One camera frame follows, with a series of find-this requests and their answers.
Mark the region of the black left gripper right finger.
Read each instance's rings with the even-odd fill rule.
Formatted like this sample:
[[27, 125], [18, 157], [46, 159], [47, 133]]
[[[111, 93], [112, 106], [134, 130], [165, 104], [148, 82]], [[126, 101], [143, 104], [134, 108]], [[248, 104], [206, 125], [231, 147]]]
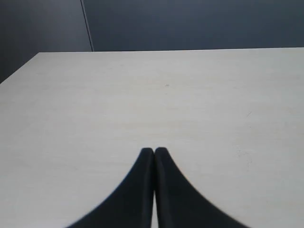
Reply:
[[245, 228], [204, 198], [181, 173], [169, 151], [154, 154], [156, 206], [160, 228]]

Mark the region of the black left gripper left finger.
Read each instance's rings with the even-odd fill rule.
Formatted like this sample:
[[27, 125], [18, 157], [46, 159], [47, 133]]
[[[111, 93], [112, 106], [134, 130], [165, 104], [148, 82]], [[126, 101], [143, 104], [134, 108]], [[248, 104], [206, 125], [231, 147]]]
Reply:
[[150, 228], [154, 197], [154, 152], [141, 149], [119, 186], [70, 228]]

